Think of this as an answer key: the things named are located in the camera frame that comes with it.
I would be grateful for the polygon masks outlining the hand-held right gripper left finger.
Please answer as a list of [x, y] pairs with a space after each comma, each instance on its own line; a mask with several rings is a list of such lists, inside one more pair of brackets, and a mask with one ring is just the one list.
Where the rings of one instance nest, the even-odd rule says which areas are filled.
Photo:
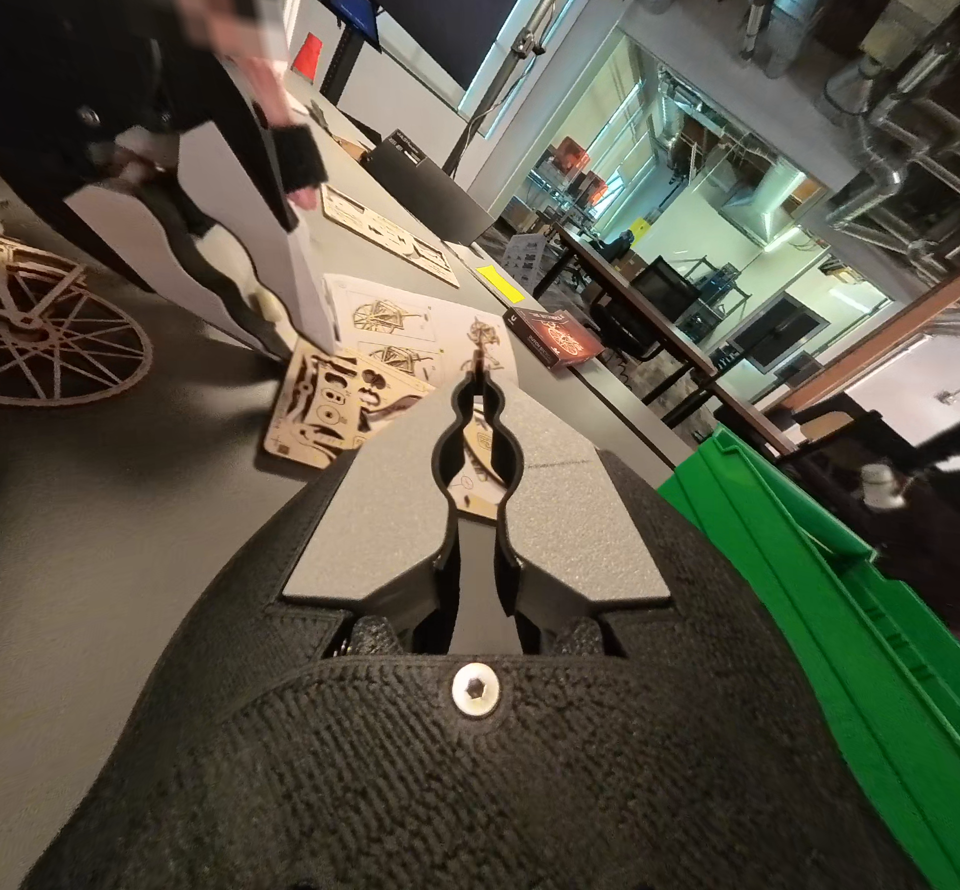
[[282, 596], [387, 619], [400, 633], [452, 638], [459, 610], [458, 508], [463, 430], [476, 374], [404, 411], [350, 460]]

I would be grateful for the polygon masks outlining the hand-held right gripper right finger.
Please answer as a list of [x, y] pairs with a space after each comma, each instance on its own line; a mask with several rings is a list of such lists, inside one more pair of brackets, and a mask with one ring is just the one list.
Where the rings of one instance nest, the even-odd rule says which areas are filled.
[[671, 591], [599, 448], [523, 392], [484, 371], [498, 504], [494, 579], [519, 642], [574, 620], [664, 609]]

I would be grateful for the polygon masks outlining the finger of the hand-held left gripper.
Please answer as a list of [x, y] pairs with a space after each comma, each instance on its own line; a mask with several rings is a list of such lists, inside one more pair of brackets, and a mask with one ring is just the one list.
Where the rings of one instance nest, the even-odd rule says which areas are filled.
[[155, 184], [130, 192], [91, 184], [66, 205], [150, 289], [243, 345], [276, 361], [292, 356], [288, 320], [264, 320], [251, 303], [258, 287], [244, 249], [221, 224], [192, 234], [178, 206]]
[[280, 211], [270, 208], [211, 121], [180, 135], [178, 181], [193, 203], [238, 241], [258, 286], [284, 308], [293, 330], [335, 354], [333, 314], [310, 267], [310, 233], [286, 197], [280, 198]]

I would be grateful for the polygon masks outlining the wooden parts sheet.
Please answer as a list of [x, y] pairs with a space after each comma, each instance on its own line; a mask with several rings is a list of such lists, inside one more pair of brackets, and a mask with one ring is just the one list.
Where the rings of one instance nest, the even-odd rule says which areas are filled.
[[[322, 470], [343, 452], [359, 450], [376, 433], [433, 391], [433, 386], [379, 356], [414, 356], [400, 347], [368, 355], [345, 349], [329, 355], [298, 339], [279, 389], [263, 448], [274, 457]], [[493, 429], [481, 401], [462, 430], [463, 464], [448, 483], [459, 511], [491, 522], [506, 487], [493, 464]]]
[[441, 248], [414, 236], [327, 183], [320, 186], [319, 195], [322, 212], [330, 221], [443, 283], [455, 288], [460, 286], [450, 260]]

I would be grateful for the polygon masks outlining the wooden bicycle model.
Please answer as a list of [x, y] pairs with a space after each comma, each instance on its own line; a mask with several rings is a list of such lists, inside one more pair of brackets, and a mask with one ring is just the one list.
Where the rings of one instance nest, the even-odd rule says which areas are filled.
[[53, 409], [130, 391], [153, 364], [133, 317], [93, 292], [86, 267], [1, 238], [1, 404]]

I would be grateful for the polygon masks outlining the person's left hand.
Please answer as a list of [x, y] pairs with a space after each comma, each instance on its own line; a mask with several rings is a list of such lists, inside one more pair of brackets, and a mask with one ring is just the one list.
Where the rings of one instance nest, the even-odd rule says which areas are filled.
[[280, 176], [289, 202], [304, 211], [317, 210], [326, 171], [309, 130], [290, 106], [278, 72], [269, 59], [258, 56], [237, 56], [234, 62], [279, 147]]

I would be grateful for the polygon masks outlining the black product box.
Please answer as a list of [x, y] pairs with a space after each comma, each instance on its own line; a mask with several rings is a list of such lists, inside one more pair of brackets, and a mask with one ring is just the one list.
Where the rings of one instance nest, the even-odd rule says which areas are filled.
[[512, 335], [552, 372], [581, 366], [605, 350], [594, 332], [566, 310], [509, 307], [503, 320]]

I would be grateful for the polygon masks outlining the black office chair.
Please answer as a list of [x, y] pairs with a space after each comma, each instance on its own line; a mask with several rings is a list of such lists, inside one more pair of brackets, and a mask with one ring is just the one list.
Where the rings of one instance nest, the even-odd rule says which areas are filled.
[[653, 329], [618, 299], [597, 299], [590, 304], [588, 314], [598, 329], [601, 342], [621, 356], [644, 363], [664, 350]]

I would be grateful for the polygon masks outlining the small blue screen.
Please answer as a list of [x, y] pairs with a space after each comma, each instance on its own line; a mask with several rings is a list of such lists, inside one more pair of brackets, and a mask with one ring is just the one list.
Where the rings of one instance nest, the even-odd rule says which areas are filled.
[[356, 31], [376, 52], [381, 52], [378, 32], [378, 12], [375, 0], [325, 0], [334, 16]]

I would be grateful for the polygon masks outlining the white instruction booklet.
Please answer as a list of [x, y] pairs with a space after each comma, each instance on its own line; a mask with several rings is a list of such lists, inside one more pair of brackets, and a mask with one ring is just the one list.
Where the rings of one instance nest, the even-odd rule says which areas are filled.
[[432, 387], [460, 380], [482, 351], [495, 380], [520, 382], [502, 317], [345, 274], [323, 283], [347, 349]]

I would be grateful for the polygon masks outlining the yellow tape strip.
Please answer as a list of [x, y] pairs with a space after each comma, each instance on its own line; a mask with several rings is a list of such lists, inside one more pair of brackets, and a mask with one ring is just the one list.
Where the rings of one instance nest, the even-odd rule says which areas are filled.
[[475, 268], [474, 273], [507, 305], [513, 306], [527, 300], [527, 296], [522, 289], [513, 284], [504, 273], [500, 272], [495, 264]]

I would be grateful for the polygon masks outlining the green plastic bin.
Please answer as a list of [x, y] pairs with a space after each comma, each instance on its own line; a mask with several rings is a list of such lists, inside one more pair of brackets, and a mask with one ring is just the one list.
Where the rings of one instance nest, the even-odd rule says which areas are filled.
[[719, 426], [660, 494], [750, 584], [847, 765], [933, 888], [959, 887], [959, 646], [876, 553]]

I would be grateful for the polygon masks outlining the white printed leaflet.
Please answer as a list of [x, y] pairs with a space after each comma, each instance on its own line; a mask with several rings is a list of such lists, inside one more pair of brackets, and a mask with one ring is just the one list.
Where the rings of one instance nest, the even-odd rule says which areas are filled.
[[511, 236], [501, 259], [501, 266], [521, 287], [532, 292], [539, 282], [542, 259], [547, 246], [543, 233], [518, 233]]

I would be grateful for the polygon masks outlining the black tripod stand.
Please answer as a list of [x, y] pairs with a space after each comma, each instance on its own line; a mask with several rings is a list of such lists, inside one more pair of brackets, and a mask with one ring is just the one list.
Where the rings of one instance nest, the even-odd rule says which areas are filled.
[[522, 80], [522, 76], [519, 76], [514, 82], [510, 82], [514, 71], [518, 66], [524, 64], [529, 57], [538, 57], [544, 54], [542, 31], [546, 24], [552, 22], [556, 3], [557, 0], [538, 0], [527, 22], [517, 32], [507, 55], [491, 79], [480, 102], [476, 105], [472, 116], [466, 122], [460, 138], [442, 165], [443, 173], [451, 179], [455, 178], [465, 152], [480, 131], [487, 115], [498, 112], [504, 101], [511, 95], [512, 88]]

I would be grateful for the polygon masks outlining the metal extractor hood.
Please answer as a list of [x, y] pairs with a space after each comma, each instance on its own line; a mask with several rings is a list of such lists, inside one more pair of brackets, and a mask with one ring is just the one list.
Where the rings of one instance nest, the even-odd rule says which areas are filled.
[[718, 213], [742, 236], [767, 249], [793, 226], [793, 217], [785, 209], [785, 204], [807, 178], [803, 170], [780, 156], [754, 188], [733, 194], [720, 206]]

